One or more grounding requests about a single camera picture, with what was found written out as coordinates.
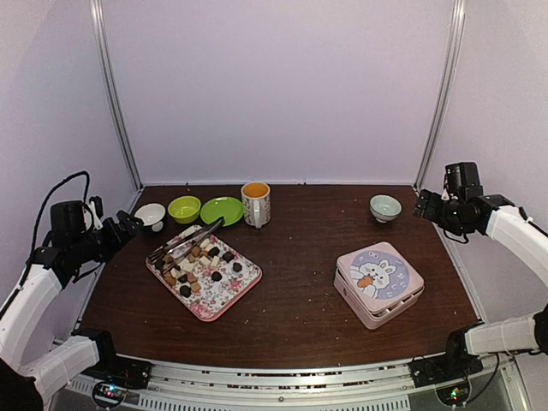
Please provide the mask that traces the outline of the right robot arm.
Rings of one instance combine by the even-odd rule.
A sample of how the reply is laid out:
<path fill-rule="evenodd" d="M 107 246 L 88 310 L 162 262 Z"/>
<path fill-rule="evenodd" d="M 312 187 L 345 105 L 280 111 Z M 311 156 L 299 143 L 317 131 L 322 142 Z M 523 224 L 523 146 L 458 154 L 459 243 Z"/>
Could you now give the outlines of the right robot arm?
<path fill-rule="evenodd" d="M 485 194 L 475 162 L 446 165 L 444 191 L 422 189 L 414 215 L 435 223 L 447 239 L 462 245 L 473 233 L 489 237 L 547 283 L 547 232 L 506 197 Z M 546 354 L 547 310 L 452 332 L 438 368 L 447 378 L 459 378 L 481 355 L 502 352 Z"/>

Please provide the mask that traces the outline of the metal serving tongs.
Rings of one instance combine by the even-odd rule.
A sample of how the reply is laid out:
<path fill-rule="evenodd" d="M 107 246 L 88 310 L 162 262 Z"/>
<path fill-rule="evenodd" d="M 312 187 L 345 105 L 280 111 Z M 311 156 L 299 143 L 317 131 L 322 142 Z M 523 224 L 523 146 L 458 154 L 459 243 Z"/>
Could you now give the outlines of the metal serving tongs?
<path fill-rule="evenodd" d="M 166 242 L 165 244 L 163 244 L 163 246 L 154 250 L 148 256 L 148 260 L 154 263 L 157 260 L 162 259 L 166 255 L 173 253 L 177 248 L 181 246 L 190 245 L 191 247 L 193 247 L 193 246 L 199 245 L 204 239 L 208 238 L 215 231 L 223 227 L 223 225 L 224 225 L 224 217 L 219 217 L 213 223 L 210 223 L 206 225 L 205 227 L 202 227 L 201 229 L 194 231 L 192 234 L 183 236 L 182 238 L 176 241 Z"/>

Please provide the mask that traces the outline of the floral pink tray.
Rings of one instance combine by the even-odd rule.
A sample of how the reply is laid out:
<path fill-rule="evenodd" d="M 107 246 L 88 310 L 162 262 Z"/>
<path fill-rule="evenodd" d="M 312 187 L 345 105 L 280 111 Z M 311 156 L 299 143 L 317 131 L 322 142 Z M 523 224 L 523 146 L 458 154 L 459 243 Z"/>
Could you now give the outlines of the floral pink tray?
<path fill-rule="evenodd" d="M 192 225 L 169 241 L 179 240 L 201 228 Z M 214 234 L 199 245 L 181 246 L 154 263 L 148 256 L 149 271 L 203 322 L 221 317 L 263 276 L 258 265 Z"/>

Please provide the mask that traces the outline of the pink divided tin box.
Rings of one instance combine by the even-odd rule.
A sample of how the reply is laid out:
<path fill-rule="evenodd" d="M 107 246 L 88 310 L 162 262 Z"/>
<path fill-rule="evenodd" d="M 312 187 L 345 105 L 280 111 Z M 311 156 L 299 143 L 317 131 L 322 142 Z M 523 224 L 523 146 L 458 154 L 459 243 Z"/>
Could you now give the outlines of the pink divided tin box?
<path fill-rule="evenodd" d="M 386 324 L 388 321 L 391 321 L 396 316 L 412 307 L 420 298 L 425 289 L 422 287 L 405 298 L 396 301 L 391 306 L 386 307 L 379 313 L 373 313 L 366 307 L 361 299 L 350 290 L 348 283 L 343 279 L 339 271 L 336 271 L 333 284 L 335 289 L 349 305 L 357 318 L 369 330 L 376 330 L 380 326 Z"/>

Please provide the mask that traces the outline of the pink rabbit tin lid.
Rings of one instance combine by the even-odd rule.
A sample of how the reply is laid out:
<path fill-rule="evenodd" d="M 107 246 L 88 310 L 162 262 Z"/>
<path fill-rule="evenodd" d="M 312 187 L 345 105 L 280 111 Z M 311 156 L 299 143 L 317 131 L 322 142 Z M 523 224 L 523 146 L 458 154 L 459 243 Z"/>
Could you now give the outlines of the pink rabbit tin lid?
<path fill-rule="evenodd" d="M 387 241 L 338 257 L 336 271 L 373 313 L 425 287 L 422 276 Z"/>

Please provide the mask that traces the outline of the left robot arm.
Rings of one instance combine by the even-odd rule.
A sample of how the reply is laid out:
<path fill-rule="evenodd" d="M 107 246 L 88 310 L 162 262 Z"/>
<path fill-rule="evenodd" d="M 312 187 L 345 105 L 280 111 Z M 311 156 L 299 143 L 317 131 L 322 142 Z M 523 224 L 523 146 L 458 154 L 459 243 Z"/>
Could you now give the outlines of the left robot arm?
<path fill-rule="evenodd" d="M 23 364 L 23 352 L 50 304 L 83 265 L 107 264 L 140 231 L 141 219 L 119 211 L 104 217 L 102 200 L 64 201 L 51 207 L 51 229 L 32 250 L 22 283 L 1 308 L 1 408 L 42 410 L 75 376 L 92 368 L 105 380 L 118 378 L 122 359 L 105 330 L 78 331 L 59 347 Z"/>

